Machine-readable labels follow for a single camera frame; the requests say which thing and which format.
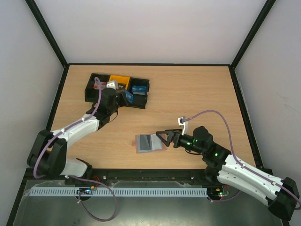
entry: blue package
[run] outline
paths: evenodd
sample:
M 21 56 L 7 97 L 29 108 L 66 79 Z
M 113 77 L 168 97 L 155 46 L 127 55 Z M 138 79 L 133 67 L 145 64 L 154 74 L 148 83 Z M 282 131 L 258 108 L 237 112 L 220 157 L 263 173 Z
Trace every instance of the blue package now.
M 132 104 L 132 103 L 133 103 L 133 100 L 134 100 L 133 94 L 131 94 L 131 93 L 130 93 L 129 91 L 127 91 L 127 90 L 125 90 L 124 92 L 125 92 L 125 94 L 126 94 L 127 100 Z
M 133 86 L 132 93 L 134 94 L 146 94 L 146 86 Z

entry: black metal frame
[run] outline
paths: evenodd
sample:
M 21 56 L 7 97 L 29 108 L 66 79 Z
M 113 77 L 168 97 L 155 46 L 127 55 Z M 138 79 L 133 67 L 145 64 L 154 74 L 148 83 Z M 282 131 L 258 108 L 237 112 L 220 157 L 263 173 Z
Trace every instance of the black metal frame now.
M 231 74 L 231 78 L 232 78 L 232 82 L 233 82 L 233 86 L 235 89 L 235 93 L 238 99 L 238 104 L 240 107 L 240 111 L 242 114 L 242 118 L 246 127 L 246 132 L 249 138 L 249 142 L 250 142 L 250 146 L 252 149 L 252 153 L 254 156 L 254 160 L 255 160 L 255 164 L 256 167 L 262 169 L 263 171 L 268 171 L 271 174 L 271 171 L 269 171 L 269 169 L 264 169 L 263 167 L 263 163 L 260 157 L 260 153 L 258 150 L 258 146 L 254 137 L 254 133 L 252 130 L 252 126 L 249 120 L 249 116 L 248 116 L 248 112 L 244 103 L 244 99 L 239 87 L 239 83 L 238 83 L 238 79 L 237 76 L 235 74 L 235 68 L 237 67 L 239 61 L 241 60 L 242 56 L 244 55 L 244 53 L 246 52 L 247 48 L 249 47 L 250 43 L 252 42 L 254 36 L 256 35 L 256 33 L 258 32 L 261 24 L 263 23 L 264 19 L 266 18 L 266 16 L 268 15 L 269 11 L 271 10 L 272 6 L 274 5 L 274 3 L 276 2 L 276 0 L 267 0 L 265 5 L 263 6 L 260 14 L 258 15 L 256 21 L 254 22 L 250 32 L 248 33 L 245 41 L 243 42 L 241 48 L 239 49 L 237 55 L 235 56 L 233 62 L 231 65 L 228 64 L 117 64 L 117 63 L 107 63 L 107 64 L 102 64 L 102 63 L 67 63 L 67 61 L 65 60 L 56 40 L 54 39 L 46 21 L 44 20 L 37 4 L 35 3 L 34 0 L 25 0 L 26 3 L 28 4 L 30 10 L 32 11 L 32 14 L 34 15 L 34 17 L 36 18 L 38 24 L 40 25 L 42 31 L 44 32 L 46 38 L 48 39 L 51 47 L 53 48 L 55 54 L 57 55 L 58 59 L 60 60 L 62 66 L 64 67 L 63 70 L 63 74 L 61 77 L 61 81 L 55 96 L 55 100 L 50 112 L 50 116 L 46 125 L 46 129 L 47 130 L 51 130 L 51 126 L 55 117 L 55 113 L 58 107 L 58 103 L 61 97 L 61 93 L 63 90 L 63 86 L 64 86 L 64 82 L 66 80 L 66 76 L 69 70 L 69 66 L 70 65 L 153 65 L 153 66 L 227 66 L 229 68 L 230 74 Z M 200 172 L 202 170 L 177 170 L 177 169 L 172 169 L 172 170 L 160 170 L 160 169 L 149 169 L 149 170 L 145 170 L 145 169 L 94 169 L 94 173 L 101 176 L 102 174 L 105 174 L 106 176 L 108 176 L 108 174 L 110 175 L 123 175 L 121 176 L 122 178 L 126 178 L 126 179 L 131 179 L 131 178 L 136 178 L 137 179 L 137 175 L 139 178 L 156 178 L 159 179 L 158 176 L 161 175 L 164 180 L 178 180 L 179 178 L 183 178 L 184 181 L 188 181 L 190 183 L 196 183 L 195 178 L 199 178 L 199 182 L 197 182 L 197 184 L 199 185 L 200 181 L 202 183 L 202 185 L 207 186 L 207 187 L 211 187 L 211 186 L 219 186 L 219 185 L 209 185 L 207 184 L 205 181 L 202 180 L 202 178 L 200 178 Z M 177 177 L 176 179 L 171 179 L 170 175 L 178 175 L 179 177 Z M 16 217 L 16 213 L 18 210 L 18 206 L 19 203 L 21 201 L 21 198 L 23 196 L 23 192 L 25 189 L 25 185 L 27 180 L 30 179 L 34 179 L 32 176 L 32 169 L 31 168 L 27 168 L 24 178 L 21 182 L 18 194 L 16 196 L 16 200 L 13 206 L 13 209 L 11 211 L 11 214 L 9 216 L 8 219 L 8 223 L 7 225 L 13 225 L 13 222 L 15 220 Z M 287 221 L 282 221 L 284 226 L 289 226 L 289 223 Z

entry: table surface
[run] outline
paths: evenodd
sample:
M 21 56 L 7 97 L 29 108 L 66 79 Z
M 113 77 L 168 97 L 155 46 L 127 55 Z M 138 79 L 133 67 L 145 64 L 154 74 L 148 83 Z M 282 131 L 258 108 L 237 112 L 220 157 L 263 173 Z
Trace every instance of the table surface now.
M 150 79 L 148 102 L 146 109 L 120 108 L 112 123 L 70 147 L 68 158 L 80 158 L 103 169 L 204 169 L 202 156 L 187 154 L 183 148 L 170 146 L 163 151 L 136 153 L 133 142 L 138 134 L 179 128 L 180 116 L 191 117 L 212 109 L 226 118 L 237 156 L 255 165 L 228 67 L 71 65 L 52 130 L 78 120 L 91 108 L 84 98 L 91 73 Z M 230 149 L 227 129 L 219 115 L 206 113 L 189 121 L 188 134 L 201 125 L 216 143 Z

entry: white ventilation grille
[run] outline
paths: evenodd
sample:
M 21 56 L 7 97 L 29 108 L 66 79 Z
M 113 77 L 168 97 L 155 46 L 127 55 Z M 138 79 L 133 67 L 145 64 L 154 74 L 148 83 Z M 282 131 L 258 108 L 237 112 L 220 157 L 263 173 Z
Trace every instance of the white ventilation grille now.
M 117 197 L 207 197 L 206 188 L 112 188 Z M 75 196 L 79 188 L 33 187 L 30 196 Z M 112 196 L 107 188 L 98 188 L 82 196 Z

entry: wooden table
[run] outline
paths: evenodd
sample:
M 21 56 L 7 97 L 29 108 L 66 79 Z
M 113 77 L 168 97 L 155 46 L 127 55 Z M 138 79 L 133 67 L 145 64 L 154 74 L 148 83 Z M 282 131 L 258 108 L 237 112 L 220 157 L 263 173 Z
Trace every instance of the wooden table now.
M 180 116 L 213 109 L 229 123 L 236 154 L 254 165 L 228 67 L 71 65 L 52 130 L 72 123 L 90 109 L 84 90 L 91 73 L 150 79 L 148 102 L 145 110 L 120 108 L 114 122 L 75 143 L 68 150 L 68 158 L 80 158 L 103 169 L 204 169 L 202 157 L 187 154 L 183 148 L 137 154 L 133 141 L 137 134 L 179 128 Z M 192 135 L 200 125 L 209 130 L 216 143 L 230 149 L 226 127 L 217 114 L 206 113 L 189 121 L 188 133 Z

